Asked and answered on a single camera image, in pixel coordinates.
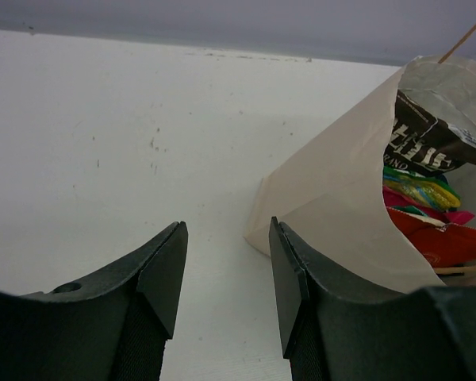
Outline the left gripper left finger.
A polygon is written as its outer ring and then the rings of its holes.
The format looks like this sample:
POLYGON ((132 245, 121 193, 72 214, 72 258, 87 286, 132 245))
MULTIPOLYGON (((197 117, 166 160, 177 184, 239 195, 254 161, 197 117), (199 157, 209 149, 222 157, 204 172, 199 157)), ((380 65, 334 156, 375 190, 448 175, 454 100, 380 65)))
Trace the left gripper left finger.
POLYGON ((188 230, 48 293, 0 291, 0 380, 157 380, 175 330, 188 230))

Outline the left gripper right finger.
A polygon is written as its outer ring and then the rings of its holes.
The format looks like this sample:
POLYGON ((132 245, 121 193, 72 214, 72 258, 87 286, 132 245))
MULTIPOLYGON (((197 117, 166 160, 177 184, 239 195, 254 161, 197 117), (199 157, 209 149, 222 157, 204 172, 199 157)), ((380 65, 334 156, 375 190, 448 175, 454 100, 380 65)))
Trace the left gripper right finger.
POLYGON ((340 266, 273 219, 282 354, 294 380, 476 380, 476 287, 408 294, 340 266))

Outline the beige paper bag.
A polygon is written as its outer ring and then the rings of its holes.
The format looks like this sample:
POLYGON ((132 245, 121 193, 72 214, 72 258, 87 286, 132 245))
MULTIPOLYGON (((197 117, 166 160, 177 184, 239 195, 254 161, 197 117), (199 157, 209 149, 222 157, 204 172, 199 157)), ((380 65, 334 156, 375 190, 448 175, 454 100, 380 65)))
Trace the beige paper bag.
POLYGON ((441 284, 382 201, 382 154, 397 90, 421 95, 476 133, 476 61, 412 60, 263 179, 244 233, 252 247, 270 251, 268 232, 277 217, 372 283, 401 293, 441 284))

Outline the green snack packet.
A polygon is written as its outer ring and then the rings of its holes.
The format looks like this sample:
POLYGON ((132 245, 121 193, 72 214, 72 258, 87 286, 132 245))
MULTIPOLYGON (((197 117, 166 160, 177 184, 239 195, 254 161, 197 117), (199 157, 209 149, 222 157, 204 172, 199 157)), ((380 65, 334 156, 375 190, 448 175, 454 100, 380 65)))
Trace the green snack packet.
POLYGON ((384 167, 382 183, 417 204, 434 210, 448 211, 461 206, 460 196, 448 184, 437 178, 384 167))

